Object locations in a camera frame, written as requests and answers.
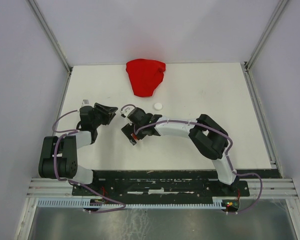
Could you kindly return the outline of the white earbud charging case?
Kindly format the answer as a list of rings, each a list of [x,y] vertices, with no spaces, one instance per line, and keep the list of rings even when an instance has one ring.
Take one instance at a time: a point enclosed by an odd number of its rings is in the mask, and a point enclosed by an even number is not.
[[[160,111],[163,109],[163,104],[160,103],[160,102],[156,102],[154,105],[153,105],[153,108],[156,110],[156,111]]]

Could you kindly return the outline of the orange earbud charging case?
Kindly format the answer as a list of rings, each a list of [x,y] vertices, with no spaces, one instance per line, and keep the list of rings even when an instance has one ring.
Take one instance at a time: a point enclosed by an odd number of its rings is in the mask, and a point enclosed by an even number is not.
[[[132,133],[131,136],[133,137],[134,140],[136,141],[138,140],[138,137],[134,133]]]

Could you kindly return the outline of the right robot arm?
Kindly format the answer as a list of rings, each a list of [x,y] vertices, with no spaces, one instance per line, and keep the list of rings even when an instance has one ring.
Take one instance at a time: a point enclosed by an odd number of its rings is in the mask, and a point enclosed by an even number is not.
[[[132,145],[146,136],[175,136],[189,139],[201,155],[212,161],[220,182],[221,193],[230,196],[237,191],[239,177],[229,159],[233,141],[210,116],[201,114],[196,119],[173,119],[160,114],[146,113],[133,104],[123,106],[120,113],[123,118],[129,120],[121,131]]]

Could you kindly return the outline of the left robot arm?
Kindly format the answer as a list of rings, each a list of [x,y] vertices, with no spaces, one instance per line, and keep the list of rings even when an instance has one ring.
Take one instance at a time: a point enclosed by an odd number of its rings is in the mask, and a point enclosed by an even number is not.
[[[52,125],[52,131],[60,136],[46,136],[43,139],[38,165],[41,178],[68,181],[72,184],[83,184],[89,195],[96,195],[101,183],[94,179],[94,171],[78,163],[78,149],[95,143],[98,127],[107,126],[115,117],[117,107],[99,103],[90,105],[83,101],[80,109],[61,115]],[[79,114],[79,121],[74,129],[58,130],[58,122],[72,114]]]

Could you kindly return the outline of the red cloth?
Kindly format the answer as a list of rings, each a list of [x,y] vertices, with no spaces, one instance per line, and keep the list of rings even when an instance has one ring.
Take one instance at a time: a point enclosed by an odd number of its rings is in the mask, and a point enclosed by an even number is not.
[[[152,97],[156,88],[162,83],[166,64],[152,59],[134,59],[126,63],[126,72],[137,97]]]

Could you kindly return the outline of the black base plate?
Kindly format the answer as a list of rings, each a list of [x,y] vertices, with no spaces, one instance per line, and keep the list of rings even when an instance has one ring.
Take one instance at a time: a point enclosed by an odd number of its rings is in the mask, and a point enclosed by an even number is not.
[[[87,187],[74,186],[74,196],[97,192],[126,204],[210,203],[214,197],[250,196],[248,183],[227,186],[214,170],[95,170]]]

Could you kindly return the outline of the left aluminium frame post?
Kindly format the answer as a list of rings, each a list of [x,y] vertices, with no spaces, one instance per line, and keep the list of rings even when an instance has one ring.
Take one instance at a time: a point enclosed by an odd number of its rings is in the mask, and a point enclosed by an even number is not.
[[[45,36],[47,37],[48,41],[50,42],[53,50],[57,54],[59,60],[61,61],[62,65],[66,69],[68,73],[72,71],[72,67],[69,64],[66,55],[62,51],[62,48],[55,37],[55,34],[53,33],[52,29],[49,27],[48,22],[40,9],[40,6],[36,0],[26,0],[26,3],[29,5],[31,11],[33,12],[36,20],[38,21],[39,25],[41,26]]]

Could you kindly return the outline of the aluminium frame post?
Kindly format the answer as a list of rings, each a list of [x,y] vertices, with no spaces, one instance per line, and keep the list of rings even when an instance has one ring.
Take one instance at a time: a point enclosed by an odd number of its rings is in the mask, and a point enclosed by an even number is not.
[[[261,34],[261,37],[259,38],[255,48],[252,51],[252,54],[250,55],[249,60],[245,63],[245,69],[246,71],[250,71],[253,66],[255,65],[258,57],[260,56],[263,48],[265,47],[268,39],[272,35],[273,31],[275,30],[278,22],[280,21],[282,15],[286,11],[290,0],[280,0],[278,4],[276,5],[274,11],[272,12],[269,21],[267,22],[264,31]]]
[[[50,42],[53,50],[57,54],[59,60],[61,61],[62,65],[66,69],[68,73],[72,71],[72,67],[69,64],[66,55],[62,51],[62,48],[55,37],[55,34],[53,33],[52,29],[49,27],[48,22],[40,9],[40,6],[36,0],[26,0],[26,3],[29,5],[31,11],[33,12],[36,20],[38,21],[39,25],[41,26],[45,36],[47,37],[48,41]]]

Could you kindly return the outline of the aluminium front rail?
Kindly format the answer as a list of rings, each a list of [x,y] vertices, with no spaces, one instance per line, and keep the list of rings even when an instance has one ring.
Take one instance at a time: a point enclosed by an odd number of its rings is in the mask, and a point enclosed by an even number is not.
[[[257,179],[247,179],[250,196],[244,199],[256,199],[260,190],[261,199],[297,199],[298,194],[292,179],[263,179],[263,185]],[[47,178],[33,178],[26,196],[28,198],[72,198],[73,187],[63,181]]]

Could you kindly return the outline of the right aluminium frame post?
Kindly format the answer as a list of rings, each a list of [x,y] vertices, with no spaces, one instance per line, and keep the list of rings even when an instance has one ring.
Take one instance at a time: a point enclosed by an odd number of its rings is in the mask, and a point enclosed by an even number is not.
[[[278,22],[280,21],[282,15],[286,11],[290,0],[280,0],[278,4],[276,5],[274,11],[272,12],[269,21],[267,22],[264,31],[261,34],[261,37],[259,38],[255,48],[252,51],[252,54],[250,55],[249,60],[245,63],[245,69],[246,71],[250,71],[253,66],[255,65],[258,57],[260,56],[263,48],[265,47],[268,39],[272,35],[273,31],[275,30]]]

